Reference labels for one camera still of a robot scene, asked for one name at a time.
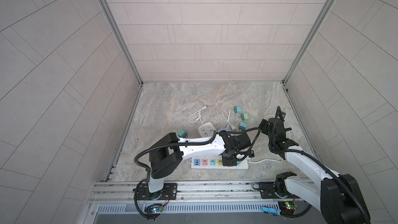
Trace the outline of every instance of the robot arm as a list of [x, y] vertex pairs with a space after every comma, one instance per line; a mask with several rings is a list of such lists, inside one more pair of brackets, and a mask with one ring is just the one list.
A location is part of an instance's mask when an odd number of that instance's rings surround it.
[[[269, 150], [294, 164], [313, 183], [302, 180], [293, 172], [281, 173], [275, 180], [276, 195], [284, 197], [287, 192], [297, 195], [321, 211], [328, 223], [370, 223], [369, 212], [357, 181], [348, 174], [341, 175], [325, 167], [305, 153], [295, 141], [286, 138], [286, 132], [291, 128], [284, 127], [284, 118], [285, 113], [278, 107], [275, 118], [263, 119], [259, 127], [252, 130], [261, 130], [266, 134], [269, 138]], [[252, 146], [246, 133], [232, 136], [229, 132], [222, 131], [219, 134], [214, 133], [212, 138], [195, 139], [178, 138], [175, 133], [169, 133], [147, 150], [151, 163], [149, 192], [161, 192], [164, 178], [183, 160], [201, 155], [222, 155], [224, 166], [235, 166], [236, 155], [242, 154], [239, 151], [249, 147], [245, 152], [247, 156]]]

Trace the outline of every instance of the wire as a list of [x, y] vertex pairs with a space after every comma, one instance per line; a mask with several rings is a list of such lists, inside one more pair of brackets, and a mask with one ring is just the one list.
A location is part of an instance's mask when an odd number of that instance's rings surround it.
[[[188, 122], [189, 123], [195, 123], [196, 121], [198, 121], [198, 120], [200, 120], [200, 122], [203, 124], [203, 122], [202, 122], [202, 113], [201, 113], [201, 111], [202, 110], [206, 110], [207, 109], [207, 107], [206, 106], [204, 106], [204, 107], [202, 107], [202, 108], [200, 108], [198, 111], [196, 111], [196, 112], [194, 112], [193, 114], [191, 114], [191, 116], [189, 116], [188, 117]], [[195, 121], [190, 121], [189, 119], [193, 116], [193, 115], [197, 115], [197, 118], [195, 119]]]
[[229, 108], [229, 112], [222, 111], [222, 112], [221, 112], [221, 115], [222, 115], [222, 117], [223, 117], [223, 118], [225, 119], [225, 121], [226, 121], [226, 123], [225, 123], [225, 125], [224, 125], [224, 129], [228, 129], [228, 127], [230, 127], [230, 125], [231, 125], [231, 123], [229, 122], [229, 116], [231, 115], [231, 108]]
[[256, 162], [248, 161], [248, 163], [261, 163], [261, 162], [264, 162], [264, 161], [273, 161], [273, 162], [281, 163], [281, 162], [283, 162], [283, 159], [281, 161], [279, 161], [279, 160], [275, 160], [275, 159], [271, 159], [271, 158], [264, 158], [264, 159], [262, 159], [260, 161], [256, 161]]

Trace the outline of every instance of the white power strip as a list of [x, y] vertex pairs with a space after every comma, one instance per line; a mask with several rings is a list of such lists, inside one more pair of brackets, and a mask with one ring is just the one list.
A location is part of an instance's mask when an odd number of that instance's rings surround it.
[[192, 169], [248, 169], [247, 159], [237, 162], [237, 166], [222, 166], [221, 155], [197, 156], [191, 159]]
[[212, 137], [214, 131], [216, 131], [216, 127], [214, 127], [213, 124], [210, 122], [206, 122], [198, 127], [199, 135], [202, 138]]

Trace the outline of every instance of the black cable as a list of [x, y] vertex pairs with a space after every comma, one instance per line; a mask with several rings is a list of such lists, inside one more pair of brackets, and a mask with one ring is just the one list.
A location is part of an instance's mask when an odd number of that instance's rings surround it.
[[307, 207], [305, 210], [303, 210], [301, 213], [294, 214], [294, 215], [281, 214], [281, 216], [283, 216], [283, 217], [288, 217], [288, 218], [302, 217], [302, 216], [305, 215], [308, 211], [310, 211], [311, 207], [312, 207], [311, 204], [308, 204], [308, 207]]
[[357, 206], [358, 210], [361, 212], [365, 219], [366, 224], [371, 224], [369, 216], [367, 215], [365, 209], [363, 208], [362, 204], [359, 202], [359, 200], [356, 198], [356, 196], [351, 192], [351, 190], [338, 178], [333, 172], [330, 171], [326, 166], [324, 166], [321, 162], [319, 162], [315, 157], [311, 156], [310, 154], [306, 153], [305, 151], [302, 150], [295, 150], [295, 149], [287, 149], [287, 150], [281, 150], [281, 151], [274, 151], [275, 154], [279, 153], [285, 153], [285, 152], [296, 152], [301, 155], [304, 155], [314, 161], [316, 164], [318, 164], [327, 174], [331, 175], [333, 177], [333, 180], [338, 183], [341, 188], [343, 189], [343, 192], [348, 195], [348, 197], [351, 198], [351, 200], [355, 203]]

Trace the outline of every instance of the marble floor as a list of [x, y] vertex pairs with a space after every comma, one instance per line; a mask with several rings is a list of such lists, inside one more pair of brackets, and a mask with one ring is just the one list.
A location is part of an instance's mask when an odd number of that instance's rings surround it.
[[[117, 162], [113, 181], [139, 181], [146, 176], [144, 168], [134, 163], [134, 157], [149, 148], [170, 132], [184, 129], [190, 138], [199, 138], [200, 121], [189, 123], [188, 117], [203, 106], [203, 122], [211, 122], [216, 129], [222, 128], [225, 120], [223, 110], [231, 110], [231, 123], [238, 126], [240, 114], [233, 112], [234, 106], [242, 106], [249, 114], [248, 128], [257, 127], [261, 119], [275, 114], [279, 105], [286, 112], [285, 127], [291, 127], [288, 138], [293, 139], [304, 150], [312, 154], [292, 107], [280, 82], [203, 82], [203, 83], [146, 83], [144, 84], [134, 117], [128, 131], [121, 155]], [[249, 132], [253, 140], [255, 131]], [[263, 158], [281, 159], [268, 150], [268, 137], [261, 134], [257, 139], [252, 161]], [[141, 162], [149, 164], [148, 154]], [[189, 159], [180, 163], [167, 180], [216, 180], [216, 179], [269, 179], [281, 172], [292, 171], [306, 177], [297, 167], [284, 161], [250, 163], [249, 169], [191, 169]]]

